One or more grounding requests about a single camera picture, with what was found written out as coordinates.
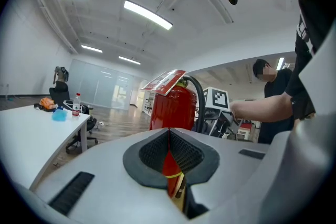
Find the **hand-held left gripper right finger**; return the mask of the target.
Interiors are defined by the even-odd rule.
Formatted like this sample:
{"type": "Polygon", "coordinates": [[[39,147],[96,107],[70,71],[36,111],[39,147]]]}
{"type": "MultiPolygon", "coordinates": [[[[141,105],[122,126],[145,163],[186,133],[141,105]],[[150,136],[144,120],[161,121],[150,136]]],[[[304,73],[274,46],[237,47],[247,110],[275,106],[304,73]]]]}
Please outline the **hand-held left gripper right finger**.
{"type": "Polygon", "coordinates": [[[214,209],[250,179],[268,145],[170,129],[170,151],[185,178],[185,209],[214,209]]]}

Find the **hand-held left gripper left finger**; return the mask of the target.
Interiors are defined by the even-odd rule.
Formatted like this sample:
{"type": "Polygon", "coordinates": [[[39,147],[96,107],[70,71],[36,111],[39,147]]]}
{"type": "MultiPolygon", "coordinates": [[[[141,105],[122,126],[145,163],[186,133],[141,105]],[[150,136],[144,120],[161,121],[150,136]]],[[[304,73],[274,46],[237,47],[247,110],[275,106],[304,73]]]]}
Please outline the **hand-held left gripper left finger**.
{"type": "Polygon", "coordinates": [[[188,219],[166,190],[144,187],[123,166],[123,154],[133,144],[158,131],[146,131],[94,146],[46,177],[36,188],[45,202],[79,172],[95,177],[68,217],[81,224],[185,224],[188,219]]]}

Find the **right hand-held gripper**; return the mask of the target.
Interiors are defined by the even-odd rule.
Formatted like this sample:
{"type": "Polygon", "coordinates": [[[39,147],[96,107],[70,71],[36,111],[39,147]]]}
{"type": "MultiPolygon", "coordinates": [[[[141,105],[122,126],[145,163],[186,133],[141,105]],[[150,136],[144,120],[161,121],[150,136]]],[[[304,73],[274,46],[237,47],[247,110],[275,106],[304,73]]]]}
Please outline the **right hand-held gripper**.
{"type": "Polygon", "coordinates": [[[229,105],[228,92],[225,90],[208,87],[203,90],[205,99],[204,123],[220,120],[228,126],[237,125],[229,105]]]}

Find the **red fire extinguisher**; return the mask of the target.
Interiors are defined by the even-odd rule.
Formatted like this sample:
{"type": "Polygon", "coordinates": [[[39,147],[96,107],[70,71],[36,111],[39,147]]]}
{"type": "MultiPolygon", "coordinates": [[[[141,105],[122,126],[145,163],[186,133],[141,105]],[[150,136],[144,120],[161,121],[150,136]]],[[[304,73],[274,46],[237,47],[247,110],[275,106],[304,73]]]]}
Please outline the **red fire extinguisher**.
{"type": "Polygon", "coordinates": [[[203,95],[201,85],[185,71],[173,69],[161,74],[145,86],[155,94],[150,129],[166,131],[149,141],[139,151],[141,161],[166,178],[166,190],[174,197],[183,175],[203,160],[203,153],[190,142],[172,132],[172,128],[199,130],[195,121],[197,97],[203,95]]]}

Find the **person's right forearm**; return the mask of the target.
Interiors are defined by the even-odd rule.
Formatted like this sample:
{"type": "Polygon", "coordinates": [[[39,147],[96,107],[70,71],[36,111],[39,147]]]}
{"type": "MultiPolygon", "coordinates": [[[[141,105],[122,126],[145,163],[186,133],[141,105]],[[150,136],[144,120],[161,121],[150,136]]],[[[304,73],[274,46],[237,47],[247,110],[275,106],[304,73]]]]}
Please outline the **person's right forearm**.
{"type": "Polygon", "coordinates": [[[259,122],[277,122],[292,116],[291,96],[285,92],[260,100],[233,102],[230,109],[237,119],[259,122]]]}

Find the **clear red-label water bottle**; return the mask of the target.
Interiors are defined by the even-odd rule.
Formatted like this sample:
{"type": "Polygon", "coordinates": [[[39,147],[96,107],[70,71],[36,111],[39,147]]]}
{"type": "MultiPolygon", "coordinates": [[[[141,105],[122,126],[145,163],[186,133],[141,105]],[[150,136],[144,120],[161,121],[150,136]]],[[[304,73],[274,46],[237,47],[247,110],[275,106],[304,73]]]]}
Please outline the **clear red-label water bottle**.
{"type": "Polygon", "coordinates": [[[79,116],[79,113],[81,111],[80,108],[80,93],[76,93],[76,96],[72,103],[72,115],[73,116],[79,116]]]}

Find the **light blue cloth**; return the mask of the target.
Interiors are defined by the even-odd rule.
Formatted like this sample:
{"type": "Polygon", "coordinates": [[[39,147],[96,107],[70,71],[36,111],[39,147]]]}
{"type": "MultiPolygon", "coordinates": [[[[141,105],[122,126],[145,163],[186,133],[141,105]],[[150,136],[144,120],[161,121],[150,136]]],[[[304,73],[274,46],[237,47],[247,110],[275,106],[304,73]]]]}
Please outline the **light blue cloth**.
{"type": "Polygon", "coordinates": [[[57,122],[64,122],[67,119],[67,110],[57,110],[52,114],[52,120],[57,122]]]}

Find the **white rectangular table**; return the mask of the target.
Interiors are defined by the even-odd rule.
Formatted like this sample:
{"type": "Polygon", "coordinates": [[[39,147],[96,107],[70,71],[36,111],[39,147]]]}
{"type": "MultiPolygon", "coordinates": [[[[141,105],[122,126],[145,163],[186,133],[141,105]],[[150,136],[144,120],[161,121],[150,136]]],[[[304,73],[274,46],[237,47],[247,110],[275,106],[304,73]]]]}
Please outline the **white rectangular table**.
{"type": "Polygon", "coordinates": [[[54,121],[51,112],[32,105],[0,111],[0,161],[10,179],[35,190],[42,175],[66,143],[81,134],[82,151],[87,150],[89,115],[54,121]]]}

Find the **black office chair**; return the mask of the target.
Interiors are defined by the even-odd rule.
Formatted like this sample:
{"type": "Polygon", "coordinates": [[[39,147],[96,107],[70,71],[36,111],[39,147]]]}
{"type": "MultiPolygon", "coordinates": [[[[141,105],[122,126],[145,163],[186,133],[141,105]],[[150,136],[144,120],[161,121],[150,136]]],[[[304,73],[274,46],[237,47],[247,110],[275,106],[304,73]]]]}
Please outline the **black office chair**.
{"type": "MultiPolygon", "coordinates": [[[[53,101],[58,105],[63,107],[64,109],[72,111],[73,101],[70,99],[69,91],[56,91],[54,88],[49,89],[49,93],[53,101]]],[[[97,119],[91,115],[93,108],[81,104],[80,105],[80,113],[90,115],[87,119],[87,127],[86,131],[90,134],[86,136],[86,140],[94,140],[95,144],[98,144],[98,139],[92,136],[92,130],[98,129],[97,119]]],[[[70,153],[70,150],[76,149],[78,144],[81,143],[81,130],[77,132],[76,135],[72,137],[72,141],[68,143],[65,147],[65,151],[67,154],[70,153]]]]}

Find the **person's black shirt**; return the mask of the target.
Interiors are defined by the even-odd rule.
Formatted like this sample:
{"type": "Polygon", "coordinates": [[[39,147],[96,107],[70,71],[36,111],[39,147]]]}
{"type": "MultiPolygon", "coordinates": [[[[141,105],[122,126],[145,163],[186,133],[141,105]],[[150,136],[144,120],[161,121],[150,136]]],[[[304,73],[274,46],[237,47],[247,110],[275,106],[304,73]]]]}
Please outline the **person's black shirt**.
{"type": "Polygon", "coordinates": [[[300,19],[296,32],[296,64],[286,87],[291,97],[294,119],[303,119],[315,112],[309,95],[303,86],[299,73],[319,50],[336,18],[336,4],[333,0],[298,0],[300,19]]]}

